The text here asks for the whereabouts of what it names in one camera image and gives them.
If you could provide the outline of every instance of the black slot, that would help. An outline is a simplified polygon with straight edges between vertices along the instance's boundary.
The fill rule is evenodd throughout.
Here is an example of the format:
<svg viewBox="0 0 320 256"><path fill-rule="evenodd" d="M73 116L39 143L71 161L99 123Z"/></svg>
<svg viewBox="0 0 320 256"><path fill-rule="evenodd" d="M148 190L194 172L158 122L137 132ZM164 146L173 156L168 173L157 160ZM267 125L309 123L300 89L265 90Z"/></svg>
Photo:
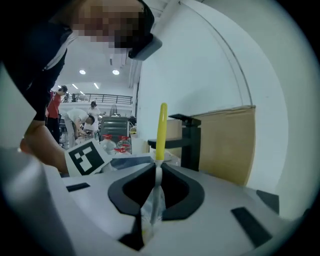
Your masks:
<svg viewBox="0 0 320 256"><path fill-rule="evenodd" d="M272 235L245 207L232 209L231 213L256 248L272 238Z"/></svg>
<svg viewBox="0 0 320 256"><path fill-rule="evenodd" d="M88 187L90 187L90 185L88 183L79 183L79 184L76 184L76 185L66 186L66 189L69 192L72 192L72 191L82 190L82 189L85 189L85 188L88 188Z"/></svg>

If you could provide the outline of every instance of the white panel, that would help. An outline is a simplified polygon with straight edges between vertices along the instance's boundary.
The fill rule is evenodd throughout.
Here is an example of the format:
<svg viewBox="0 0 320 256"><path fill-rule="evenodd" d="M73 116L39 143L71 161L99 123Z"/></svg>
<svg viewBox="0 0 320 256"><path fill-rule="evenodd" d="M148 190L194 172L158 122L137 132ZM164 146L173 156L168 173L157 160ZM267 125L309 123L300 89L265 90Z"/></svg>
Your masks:
<svg viewBox="0 0 320 256"><path fill-rule="evenodd" d="M280 215L294 219L309 208L320 181L319 63L303 32L273 0L206 0L241 26L270 60L288 112L288 148L276 193Z"/></svg>
<svg viewBox="0 0 320 256"><path fill-rule="evenodd" d="M288 146L287 107L276 72L258 44L227 16L193 0L183 3L214 24L242 67L256 105L255 154L247 186L274 193Z"/></svg>
<svg viewBox="0 0 320 256"><path fill-rule="evenodd" d="M242 105L237 81L207 23L181 5L160 34L162 48L142 63L138 132L156 138L162 102L168 115L195 115Z"/></svg>

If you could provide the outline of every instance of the black rubber pad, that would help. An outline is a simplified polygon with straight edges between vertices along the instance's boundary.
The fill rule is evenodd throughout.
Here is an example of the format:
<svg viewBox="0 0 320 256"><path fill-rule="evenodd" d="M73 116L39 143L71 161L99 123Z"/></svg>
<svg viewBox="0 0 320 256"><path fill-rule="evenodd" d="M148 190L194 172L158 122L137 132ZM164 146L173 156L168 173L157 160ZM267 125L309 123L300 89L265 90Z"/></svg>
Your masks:
<svg viewBox="0 0 320 256"><path fill-rule="evenodd" d="M256 248L272 238L272 235L245 207L232 209L231 212Z"/></svg>
<svg viewBox="0 0 320 256"><path fill-rule="evenodd" d="M269 206L272 210L274 210L279 215L280 203L279 203L279 196L277 194L271 194L261 190L257 190L256 194L267 206Z"/></svg>
<svg viewBox="0 0 320 256"><path fill-rule="evenodd" d="M69 192L72 192L72 191L77 191L77 190L82 190L82 189L85 189L85 188L88 188L90 187L90 185L88 183L80 183L80 184L76 184L76 185L70 185L70 186L66 186L66 189L69 191Z"/></svg>

